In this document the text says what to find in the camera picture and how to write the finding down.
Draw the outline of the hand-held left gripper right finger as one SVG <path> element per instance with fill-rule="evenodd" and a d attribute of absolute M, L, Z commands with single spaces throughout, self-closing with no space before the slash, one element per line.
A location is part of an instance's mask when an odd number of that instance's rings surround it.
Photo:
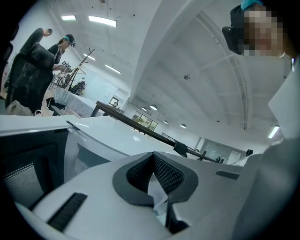
<path fill-rule="evenodd" d="M 207 163 L 154 152 L 154 210 L 163 227 L 154 230 L 162 240 L 192 226 L 225 198 L 242 172 L 241 166 Z"/>

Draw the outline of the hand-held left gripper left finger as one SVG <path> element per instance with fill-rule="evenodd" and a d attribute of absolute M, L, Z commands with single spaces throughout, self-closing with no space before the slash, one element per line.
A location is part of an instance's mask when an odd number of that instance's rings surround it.
<path fill-rule="evenodd" d="M 166 240 L 171 233 L 151 207 L 134 206 L 114 190 L 113 175 L 142 153 L 91 167 L 49 193 L 35 208 L 16 207 L 30 227 L 45 240 Z M 62 232 L 47 221 L 73 193 L 87 196 Z"/>

